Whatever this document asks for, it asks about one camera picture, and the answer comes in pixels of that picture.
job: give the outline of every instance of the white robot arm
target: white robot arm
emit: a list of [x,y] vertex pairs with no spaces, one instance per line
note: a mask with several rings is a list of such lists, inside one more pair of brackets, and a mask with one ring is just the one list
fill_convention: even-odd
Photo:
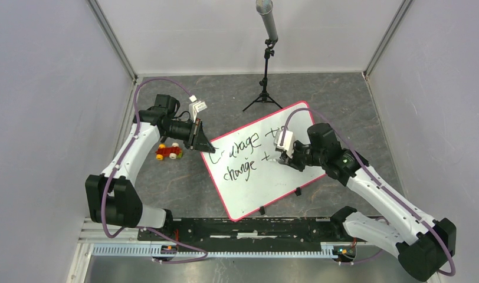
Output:
[[420,281],[426,281],[447,261],[452,266],[456,227],[451,221],[437,221],[423,212],[387,184],[359,153],[341,148],[330,124],[312,125],[307,134],[310,144],[300,143],[288,130],[284,140],[278,133],[274,144],[281,152],[280,163],[299,171],[306,166],[321,166],[329,177],[364,198],[390,223],[377,222],[347,206],[330,218],[342,236],[363,239],[389,252]]
[[[167,211],[143,205],[134,189],[137,174],[151,148],[160,139],[170,137],[183,141],[187,149],[215,152],[203,132],[202,121],[196,118],[196,114],[206,108],[206,104],[201,101],[191,103],[190,119],[187,121],[175,117],[179,107],[180,102],[175,98],[158,94],[154,106],[139,111],[140,123],[134,121],[128,138],[113,161],[100,175],[90,175],[87,178],[85,189],[93,221],[102,222],[104,211],[106,224],[130,228],[161,228],[165,224]],[[110,194],[103,206],[106,184]]]

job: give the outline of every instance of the microphone stand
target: microphone stand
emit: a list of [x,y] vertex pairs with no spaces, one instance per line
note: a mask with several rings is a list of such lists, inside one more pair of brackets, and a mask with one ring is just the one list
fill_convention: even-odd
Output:
[[245,109],[243,109],[243,112],[246,111],[246,109],[248,109],[250,106],[252,106],[256,102],[274,103],[278,105],[279,108],[283,109],[283,107],[279,105],[272,97],[270,97],[269,93],[267,92],[267,63],[269,61],[269,58],[271,58],[271,56],[274,56],[273,48],[276,42],[277,40],[276,41],[265,40],[265,44],[267,45],[267,47],[264,51],[264,58],[265,58],[264,78],[258,82],[260,86],[262,87],[262,92],[258,95],[256,99],[254,99],[254,101],[252,101],[248,106],[245,107]]

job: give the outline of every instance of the cable connector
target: cable connector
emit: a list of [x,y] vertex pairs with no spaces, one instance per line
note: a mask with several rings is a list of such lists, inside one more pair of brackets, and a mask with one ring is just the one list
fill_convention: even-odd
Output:
[[204,101],[198,100],[189,105],[189,113],[191,114],[191,119],[196,121],[198,113],[206,109],[206,103]]

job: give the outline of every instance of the toy car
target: toy car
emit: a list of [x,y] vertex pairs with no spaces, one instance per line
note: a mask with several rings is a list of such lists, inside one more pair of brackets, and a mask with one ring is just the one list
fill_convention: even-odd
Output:
[[166,147],[164,144],[158,146],[156,151],[156,159],[163,160],[165,157],[170,159],[177,159],[182,157],[182,149],[178,143],[172,143],[172,147]]

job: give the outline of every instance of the metal frame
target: metal frame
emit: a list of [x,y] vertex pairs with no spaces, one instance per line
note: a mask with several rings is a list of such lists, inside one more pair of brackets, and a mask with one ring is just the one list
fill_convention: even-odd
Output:
[[130,127],[132,126],[132,119],[133,119],[133,116],[135,115],[135,111],[133,109],[133,96],[135,95],[135,90],[138,88],[138,86],[142,83],[143,80],[144,80],[143,77],[137,78],[137,80],[134,82],[134,85],[132,86],[132,90],[130,91],[130,95],[127,101],[127,106],[125,107],[125,111],[123,115],[122,125],[120,127],[120,131],[118,132],[118,140],[116,141],[116,147],[114,148],[113,158],[120,151],[123,143],[125,142],[125,140],[127,139],[130,133]]
[[107,18],[105,16],[104,12],[100,8],[99,3],[97,2],[97,0],[87,0],[87,3],[90,6],[90,9],[94,13],[94,15],[96,16],[96,18],[99,22],[99,25],[101,26],[101,28],[104,31],[107,39],[109,40],[109,43],[111,43],[111,46],[113,47],[114,51],[116,52],[116,55],[118,55],[118,57],[122,61],[122,64],[123,64],[125,70],[127,71],[128,75],[130,76],[130,78],[132,78],[132,80],[134,80],[134,81],[137,80],[137,73],[133,69],[127,55],[123,51],[123,48],[120,45],[118,39],[116,38],[116,35],[113,32],[113,29],[109,25],[109,22],[107,21]]
[[394,169],[394,173],[396,173],[396,176],[398,177],[399,185],[400,185],[401,189],[403,190],[404,197],[408,199],[409,198],[408,197],[408,192],[405,191],[405,189],[404,189],[405,184],[403,182],[403,178],[401,178],[401,175],[399,174],[398,163],[396,162],[396,160],[397,160],[396,154],[391,150],[391,147],[389,146],[391,144],[391,140],[389,138],[388,132],[386,131],[385,127],[383,126],[382,119],[380,118],[381,113],[380,113],[380,111],[377,107],[377,103],[375,102],[375,98],[374,98],[373,93],[372,93],[372,88],[370,86],[369,77],[365,75],[365,72],[363,72],[363,79],[365,80],[366,87],[368,88],[368,93],[370,94],[370,97],[372,98],[373,108],[375,109],[375,113],[377,113],[377,118],[379,119],[379,125],[380,125],[380,128],[382,129],[382,134],[383,134],[383,138],[385,139],[385,144],[387,146],[387,150],[391,154],[392,168]]
[[377,62],[379,61],[380,57],[382,56],[382,53],[384,52],[385,48],[391,41],[392,36],[396,32],[396,29],[398,28],[398,25],[401,23],[403,20],[403,17],[405,16],[406,12],[411,6],[411,3],[413,3],[414,0],[403,0],[401,5],[399,6],[398,11],[396,12],[396,15],[394,15],[394,18],[392,19],[391,24],[389,24],[389,27],[387,28],[387,31],[385,32],[385,35],[383,36],[382,40],[380,41],[379,46],[377,47],[377,50],[375,50],[375,53],[372,56],[372,59],[370,60],[370,63],[368,63],[368,66],[366,67],[365,71],[363,72],[363,75],[365,77],[370,76],[372,73],[373,69],[377,65]]
[[[108,225],[108,230],[114,233],[117,226]],[[161,247],[174,245],[166,241],[140,242],[137,240],[138,229],[127,228],[118,237],[109,239],[104,234],[100,223],[86,218],[81,229],[80,237],[74,254],[66,283],[84,283],[92,256],[168,256],[160,253]],[[332,254],[334,246],[348,246],[348,242],[322,242],[321,252],[210,252],[210,258],[336,258]],[[193,252],[181,252],[175,256],[199,256]],[[433,275],[428,283],[441,283],[438,274]]]

